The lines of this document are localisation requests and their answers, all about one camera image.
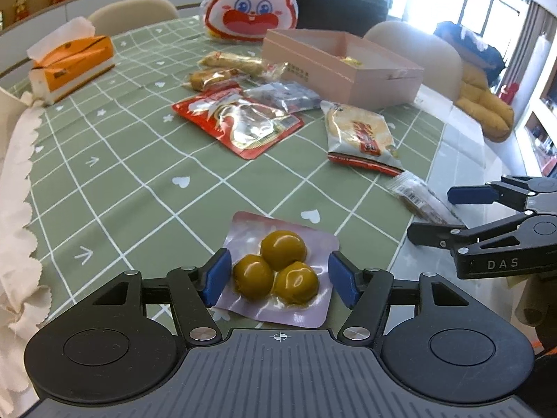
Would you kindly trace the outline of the clear brown snack bar packet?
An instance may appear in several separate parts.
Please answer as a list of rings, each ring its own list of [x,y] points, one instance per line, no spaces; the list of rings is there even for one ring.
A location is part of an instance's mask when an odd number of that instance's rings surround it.
[[[464,222],[427,183],[409,171],[387,182],[386,189],[420,219],[435,225],[463,225]]]

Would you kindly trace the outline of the green plum vacuum packet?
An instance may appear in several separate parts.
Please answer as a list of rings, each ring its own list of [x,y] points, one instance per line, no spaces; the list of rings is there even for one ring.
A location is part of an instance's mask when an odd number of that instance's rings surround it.
[[[239,211],[224,242],[231,254],[230,279],[215,309],[258,322],[318,328],[332,295],[329,255],[339,247],[327,232]]]

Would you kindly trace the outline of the rice cracker packet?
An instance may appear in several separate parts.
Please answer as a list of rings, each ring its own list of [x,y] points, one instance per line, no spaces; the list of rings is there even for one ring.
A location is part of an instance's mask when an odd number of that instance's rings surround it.
[[[396,177],[404,171],[395,140],[382,115],[323,100],[328,160]]]

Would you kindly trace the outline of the red roast duck packet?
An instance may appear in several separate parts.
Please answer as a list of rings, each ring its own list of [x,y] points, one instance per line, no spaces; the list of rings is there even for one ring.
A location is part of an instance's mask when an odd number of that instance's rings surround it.
[[[245,96],[238,86],[199,93],[172,109],[244,160],[254,160],[304,125],[296,115]]]

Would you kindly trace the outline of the yellow candy packet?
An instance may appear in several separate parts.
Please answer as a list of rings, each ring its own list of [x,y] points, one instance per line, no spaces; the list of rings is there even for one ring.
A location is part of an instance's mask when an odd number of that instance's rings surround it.
[[[339,57],[339,60],[345,64],[351,65],[353,67],[361,67],[362,62],[357,60],[355,57]]]

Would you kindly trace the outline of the yellow cushion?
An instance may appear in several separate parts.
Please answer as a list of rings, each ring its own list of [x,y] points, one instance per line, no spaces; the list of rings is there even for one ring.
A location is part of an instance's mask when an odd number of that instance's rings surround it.
[[[476,120],[490,141],[503,142],[513,129],[513,108],[488,88],[487,75],[477,66],[463,61],[463,75],[457,108]]]

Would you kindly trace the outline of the green checked tablecloth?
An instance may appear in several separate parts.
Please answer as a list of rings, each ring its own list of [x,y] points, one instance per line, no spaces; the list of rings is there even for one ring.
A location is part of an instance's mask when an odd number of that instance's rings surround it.
[[[25,293],[20,323],[39,326],[122,272],[161,277],[204,262],[240,210],[328,232],[362,267],[394,266],[410,213],[385,178],[329,162],[321,112],[245,161],[173,112],[213,49],[194,20],[114,45],[110,72],[15,129],[31,251],[8,286]]]

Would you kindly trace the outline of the beige chair at right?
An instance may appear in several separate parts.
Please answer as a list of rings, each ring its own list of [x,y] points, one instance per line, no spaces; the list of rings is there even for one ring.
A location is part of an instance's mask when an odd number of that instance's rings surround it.
[[[425,86],[452,102],[458,100],[463,62],[448,42],[399,21],[376,24],[363,38],[419,65]]]

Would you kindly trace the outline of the pink cardboard box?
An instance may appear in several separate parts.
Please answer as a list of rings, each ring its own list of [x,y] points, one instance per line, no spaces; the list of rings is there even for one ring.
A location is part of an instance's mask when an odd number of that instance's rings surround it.
[[[411,103],[422,84],[417,64],[361,37],[311,29],[270,30],[261,48],[270,62],[287,62],[282,78],[297,81],[323,99],[361,109]],[[353,67],[339,57],[355,57]]]

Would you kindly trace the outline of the silver clear snack packet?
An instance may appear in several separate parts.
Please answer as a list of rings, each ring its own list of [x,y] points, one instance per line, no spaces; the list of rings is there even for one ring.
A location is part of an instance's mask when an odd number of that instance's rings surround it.
[[[318,93],[293,81],[269,82],[244,90],[244,95],[287,113],[317,109],[321,103],[321,97]]]

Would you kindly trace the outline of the small brown cake packet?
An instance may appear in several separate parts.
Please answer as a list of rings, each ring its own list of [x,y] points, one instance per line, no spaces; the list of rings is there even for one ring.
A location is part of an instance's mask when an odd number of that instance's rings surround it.
[[[197,92],[204,92],[221,83],[230,82],[240,77],[235,68],[210,68],[195,71],[189,75],[188,84]]]

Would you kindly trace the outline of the long yellow pastry packet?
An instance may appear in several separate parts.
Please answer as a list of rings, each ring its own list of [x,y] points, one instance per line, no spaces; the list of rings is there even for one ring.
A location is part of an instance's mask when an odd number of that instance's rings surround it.
[[[201,66],[237,69],[251,77],[270,81],[279,80],[288,68],[287,62],[273,63],[261,57],[238,55],[224,51],[212,51],[198,62]]]

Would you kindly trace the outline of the orange tissue box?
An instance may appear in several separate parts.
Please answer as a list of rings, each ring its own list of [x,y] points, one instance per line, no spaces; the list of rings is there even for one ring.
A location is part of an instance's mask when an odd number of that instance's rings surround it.
[[[26,51],[31,93],[48,105],[64,99],[114,66],[110,37],[97,35],[94,25],[79,16],[37,41]]]

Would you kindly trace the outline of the beige dining chair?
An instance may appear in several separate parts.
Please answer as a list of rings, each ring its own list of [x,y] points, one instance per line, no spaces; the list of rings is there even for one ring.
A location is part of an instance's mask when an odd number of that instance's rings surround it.
[[[88,17],[95,34],[106,36],[175,19],[179,19],[179,12],[168,0],[119,1],[97,9]]]

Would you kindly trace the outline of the red white rabbit bag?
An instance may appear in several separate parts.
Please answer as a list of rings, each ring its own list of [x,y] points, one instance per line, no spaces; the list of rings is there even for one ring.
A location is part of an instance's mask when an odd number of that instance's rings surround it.
[[[232,41],[261,41],[273,29],[297,26],[297,0],[203,0],[208,34]]]

